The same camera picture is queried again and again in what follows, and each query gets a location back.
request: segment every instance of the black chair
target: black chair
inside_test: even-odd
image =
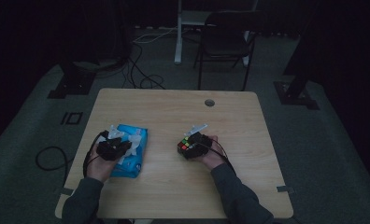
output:
[[[232,66],[235,67],[243,57],[249,56],[241,91],[246,88],[255,37],[263,32],[264,21],[265,14],[261,11],[218,11],[206,18],[193,64],[195,68],[200,62],[198,90],[201,88],[203,62],[235,62]],[[244,37],[246,31],[249,31],[247,39]]]

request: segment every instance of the person's right hand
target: person's right hand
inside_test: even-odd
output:
[[[218,151],[221,155],[223,155],[222,148],[218,146],[217,141],[218,141],[218,136],[213,135],[209,136],[210,139],[212,139],[212,146],[211,148]],[[193,160],[195,161],[200,161],[203,163],[210,171],[214,169],[215,167],[225,163],[223,158],[219,156],[217,153],[209,150],[207,154],[196,157]]]

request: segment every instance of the gray carpet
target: gray carpet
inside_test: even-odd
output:
[[[143,31],[159,33],[163,31]],[[197,39],[197,35],[186,34]],[[176,39],[164,36],[140,44],[137,65],[146,75],[158,75],[172,90],[195,90],[197,69],[192,69],[197,45],[184,41],[182,64],[174,64]],[[287,37],[259,37],[247,91],[258,94],[272,142],[290,195],[294,218],[282,223],[370,223],[370,177],[365,171],[346,130],[327,100],[322,87],[308,83],[306,89],[320,110],[301,105],[282,105],[274,81],[288,81],[282,75],[297,40]],[[139,48],[134,47],[135,60]],[[80,63],[89,69],[93,65]],[[93,103],[102,88],[132,88],[126,71],[99,73],[89,95],[68,95],[47,99],[62,77],[58,66],[43,76],[16,118],[0,137],[0,223],[60,223],[54,210],[63,185],[64,168],[46,172],[35,163],[44,147],[62,148],[73,158]],[[237,91],[245,68],[210,63],[205,66],[203,90]],[[142,75],[134,71],[137,85]],[[82,113],[79,124],[62,124],[65,113]],[[45,166],[63,163],[59,151],[47,151],[40,158]],[[212,223],[211,220],[155,220],[153,223]]]

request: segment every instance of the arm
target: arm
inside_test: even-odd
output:
[[[218,137],[210,136],[212,148],[222,154],[217,144]],[[208,151],[195,160],[203,163],[210,171],[221,196],[223,211],[233,224],[267,224],[273,222],[273,215],[259,204],[258,197],[249,187],[243,185],[222,157]]]
[[[63,223],[90,223],[96,218],[101,189],[119,160],[105,161],[98,156],[96,149],[97,146],[91,151],[86,177],[80,180],[74,194],[65,201]]]

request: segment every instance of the tissue box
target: tissue box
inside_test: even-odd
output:
[[[148,140],[148,129],[120,124],[118,130],[124,132],[121,140],[129,140],[132,142],[132,147],[115,165],[111,176],[136,178],[142,168],[143,154]]]

